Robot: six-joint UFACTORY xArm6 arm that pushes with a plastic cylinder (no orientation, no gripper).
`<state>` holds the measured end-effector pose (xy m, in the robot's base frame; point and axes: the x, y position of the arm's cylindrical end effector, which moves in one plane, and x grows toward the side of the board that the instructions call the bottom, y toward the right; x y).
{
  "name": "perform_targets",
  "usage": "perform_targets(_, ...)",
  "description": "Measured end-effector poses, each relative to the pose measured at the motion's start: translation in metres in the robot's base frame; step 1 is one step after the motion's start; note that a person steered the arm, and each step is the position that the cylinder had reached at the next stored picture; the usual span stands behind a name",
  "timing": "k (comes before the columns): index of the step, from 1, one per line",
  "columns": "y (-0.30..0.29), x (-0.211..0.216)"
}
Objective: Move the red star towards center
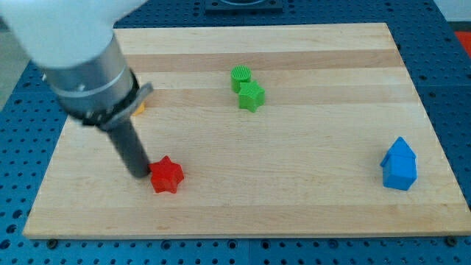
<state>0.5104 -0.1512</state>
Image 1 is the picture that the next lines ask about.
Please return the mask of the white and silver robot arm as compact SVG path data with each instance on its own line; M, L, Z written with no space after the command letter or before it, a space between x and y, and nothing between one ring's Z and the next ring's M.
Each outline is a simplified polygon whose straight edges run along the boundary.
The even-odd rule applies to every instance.
M43 72L61 107L104 131L131 128L150 92L139 84L113 31L145 0L2 0L1 17Z

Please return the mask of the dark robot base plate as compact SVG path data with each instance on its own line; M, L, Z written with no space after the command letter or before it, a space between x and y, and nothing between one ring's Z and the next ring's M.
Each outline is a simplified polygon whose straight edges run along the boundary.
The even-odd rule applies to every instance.
M206 0L205 13L283 11L282 0Z

